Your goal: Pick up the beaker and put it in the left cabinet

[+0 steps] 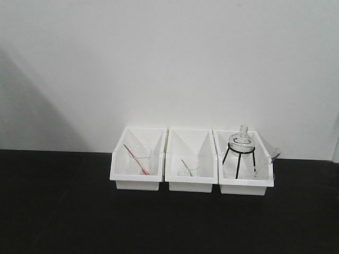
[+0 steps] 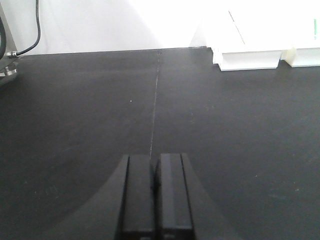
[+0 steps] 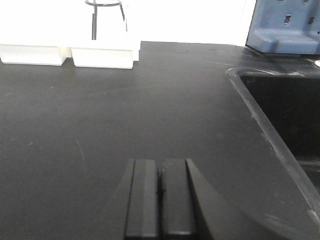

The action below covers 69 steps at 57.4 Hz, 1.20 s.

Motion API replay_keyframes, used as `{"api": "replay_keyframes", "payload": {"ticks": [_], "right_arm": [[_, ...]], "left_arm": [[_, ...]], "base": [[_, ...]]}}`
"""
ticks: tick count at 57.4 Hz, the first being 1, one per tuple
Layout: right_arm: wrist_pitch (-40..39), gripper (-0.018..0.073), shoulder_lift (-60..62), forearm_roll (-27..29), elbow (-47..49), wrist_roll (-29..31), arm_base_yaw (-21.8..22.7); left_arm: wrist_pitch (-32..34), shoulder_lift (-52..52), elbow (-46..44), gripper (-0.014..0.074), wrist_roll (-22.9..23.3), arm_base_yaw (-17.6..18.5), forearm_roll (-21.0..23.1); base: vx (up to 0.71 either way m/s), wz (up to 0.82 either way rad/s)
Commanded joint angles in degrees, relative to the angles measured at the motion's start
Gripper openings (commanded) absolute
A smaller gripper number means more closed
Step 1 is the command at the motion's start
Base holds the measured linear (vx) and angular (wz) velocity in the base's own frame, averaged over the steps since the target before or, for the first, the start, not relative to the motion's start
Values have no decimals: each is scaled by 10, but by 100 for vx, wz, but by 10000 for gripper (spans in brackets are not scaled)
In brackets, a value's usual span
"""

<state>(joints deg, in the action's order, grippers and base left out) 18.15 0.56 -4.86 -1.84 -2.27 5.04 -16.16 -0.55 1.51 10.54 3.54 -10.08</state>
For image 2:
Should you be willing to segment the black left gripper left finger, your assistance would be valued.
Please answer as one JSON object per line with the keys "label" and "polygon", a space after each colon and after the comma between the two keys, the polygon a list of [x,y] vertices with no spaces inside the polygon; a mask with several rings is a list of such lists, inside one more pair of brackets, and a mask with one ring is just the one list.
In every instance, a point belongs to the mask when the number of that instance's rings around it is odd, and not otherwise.
{"label": "black left gripper left finger", "polygon": [[125,178],[116,240],[156,238],[153,171],[145,154],[124,155]]}

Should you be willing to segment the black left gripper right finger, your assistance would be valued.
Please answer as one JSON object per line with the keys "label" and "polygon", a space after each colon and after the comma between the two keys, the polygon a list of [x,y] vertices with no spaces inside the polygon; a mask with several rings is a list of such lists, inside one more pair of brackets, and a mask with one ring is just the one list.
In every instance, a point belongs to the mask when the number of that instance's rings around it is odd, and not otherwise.
{"label": "black left gripper right finger", "polygon": [[161,240],[194,240],[188,178],[194,171],[185,153],[162,153],[155,169],[155,213]]}

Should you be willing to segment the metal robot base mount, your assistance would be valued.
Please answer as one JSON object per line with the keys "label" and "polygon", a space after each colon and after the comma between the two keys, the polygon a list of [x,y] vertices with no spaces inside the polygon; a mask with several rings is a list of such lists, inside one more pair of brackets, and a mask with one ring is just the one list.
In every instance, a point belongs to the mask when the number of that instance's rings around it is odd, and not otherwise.
{"label": "metal robot base mount", "polygon": [[9,57],[7,53],[17,50],[7,18],[0,8],[0,80],[15,77],[17,74],[16,57]]}

